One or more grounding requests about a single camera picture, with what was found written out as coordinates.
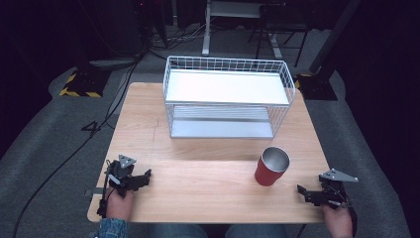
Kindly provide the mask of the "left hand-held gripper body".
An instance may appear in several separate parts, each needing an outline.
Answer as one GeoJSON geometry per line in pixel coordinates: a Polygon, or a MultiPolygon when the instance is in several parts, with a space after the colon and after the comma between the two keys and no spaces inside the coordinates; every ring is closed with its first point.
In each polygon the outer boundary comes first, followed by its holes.
{"type": "Polygon", "coordinates": [[[132,176],[135,162],[135,159],[120,155],[107,169],[110,185],[117,189],[121,197],[125,197],[128,190],[139,189],[137,177],[132,176]]]}

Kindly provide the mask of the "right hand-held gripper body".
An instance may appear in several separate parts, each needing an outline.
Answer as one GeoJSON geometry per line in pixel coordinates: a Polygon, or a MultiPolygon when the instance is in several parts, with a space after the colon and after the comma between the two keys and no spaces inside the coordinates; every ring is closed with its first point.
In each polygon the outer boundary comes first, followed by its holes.
{"type": "Polygon", "coordinates": [[[320,203],[329,205],[331,208],[349,207],[350,200],[345,191],[345,182],[358,182],[356,177],[349,176],[335,169],[330,169],[319,176],[322,186],[322,198],[320,203]]]}

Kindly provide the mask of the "person's left hand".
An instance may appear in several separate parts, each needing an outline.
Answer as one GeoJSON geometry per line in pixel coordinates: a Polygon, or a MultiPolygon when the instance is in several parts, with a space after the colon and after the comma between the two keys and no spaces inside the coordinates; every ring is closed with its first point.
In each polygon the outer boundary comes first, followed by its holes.
{"type": "Polygon", "coordinates": [[[106,201],[107,218],[130,220],[134,204],[134,192],[132,190],[128,190],[126,196],[122,197],[114,188],[109,188],[106,193],[106,201]]]}

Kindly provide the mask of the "person's right hand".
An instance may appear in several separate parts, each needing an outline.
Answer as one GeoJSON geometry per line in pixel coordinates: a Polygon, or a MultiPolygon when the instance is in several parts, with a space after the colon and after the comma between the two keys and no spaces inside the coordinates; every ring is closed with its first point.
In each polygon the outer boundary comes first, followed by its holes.
{"type": "Polygon", "coordinates": [[[332,238],[353,238],[353,222],[348,208],[321,206],[326,227],[332,238]]]}

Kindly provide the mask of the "red metal cup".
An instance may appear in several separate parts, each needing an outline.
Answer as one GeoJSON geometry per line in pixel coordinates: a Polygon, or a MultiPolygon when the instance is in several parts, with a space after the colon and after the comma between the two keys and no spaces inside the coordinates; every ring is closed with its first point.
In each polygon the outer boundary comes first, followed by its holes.
{"type": "Polygon", "coordinates": [[[279,147],[268,147],[263,150],[255,171],[256,181],[263,186],[273,185],[288,170],[290,158],[279,147]]]}

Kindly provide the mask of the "black yellow striped stand base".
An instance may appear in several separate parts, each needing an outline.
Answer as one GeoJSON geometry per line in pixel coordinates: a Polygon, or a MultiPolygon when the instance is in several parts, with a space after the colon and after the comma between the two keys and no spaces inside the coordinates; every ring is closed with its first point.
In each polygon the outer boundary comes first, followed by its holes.
{"type": "Polygon", "coordinates": [[[92,71],[82,71],[75,69],[59,95],[100,98],[104,95],[104,89],[110,75],[110,70],[93,69],[92,71]]]}
{"type": "Polygon", "coordinates": [[[317,75],[300,73],[293,77],[293,81],[305,100],[338,100],[330,82],[320,79],[317,75]]]}

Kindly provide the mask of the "black slanted stand pole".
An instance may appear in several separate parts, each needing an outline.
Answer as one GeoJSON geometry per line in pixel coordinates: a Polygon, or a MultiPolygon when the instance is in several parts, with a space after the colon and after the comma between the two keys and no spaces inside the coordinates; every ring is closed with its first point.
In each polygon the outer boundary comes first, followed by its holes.
{"type": "Polygon", "coordinates": [[[349,1],[343,13],[341,14],[340,18],[338,19],[337,23],[335,24],[333,30],[331,31],[329,37],[327,38],[326,42],[322,46],[321,50],[319,51],[318,55],[316,56],[314,61],[312,61],[309,67],[310,72],[318,73],[325,66],[328,57],[333,51],[334,46],[338,42],[346,26],[352,19],[361,1],[362,0],[349,1]]]}

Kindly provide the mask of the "black metal chair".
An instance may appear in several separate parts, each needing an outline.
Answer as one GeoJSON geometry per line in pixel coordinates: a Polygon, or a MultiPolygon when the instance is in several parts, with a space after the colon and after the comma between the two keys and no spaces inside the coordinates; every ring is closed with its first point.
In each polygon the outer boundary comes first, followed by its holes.
{"type": "Polygon", "coordinates": [[[258,34],[258,46],[256,49],[255,59],[260,56],[263,43],[263,36],[274,36],[277,34],[287,34],[288,38],[281,44],[277,45],[277,49],[294,49],[297,50],[294,67],[297,67],[303,52],[303,48],[310,32],[310,10],[309,3],[305,1],[289,1],[289,0],[267,0],[266,3],[259,6],[258,25],[249,41],[253,39],[254,34],[258,34]],[[301,42],[298,46],[289,46],[288,42],[296,34],[302,35],[301,42]]]}

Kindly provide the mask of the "white metal desk frame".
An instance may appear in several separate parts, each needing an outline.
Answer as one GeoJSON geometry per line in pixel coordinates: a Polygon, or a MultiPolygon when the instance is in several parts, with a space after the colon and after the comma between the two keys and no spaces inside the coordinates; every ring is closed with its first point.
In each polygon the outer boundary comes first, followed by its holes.
{"type": "Polygon", "coordinates": [[[260,16],[260,5],[261,3],[206,0],[205,32],[201,54],[205,57],[210,55],[210,24],[212,17],[257,19],[260,16]]]}

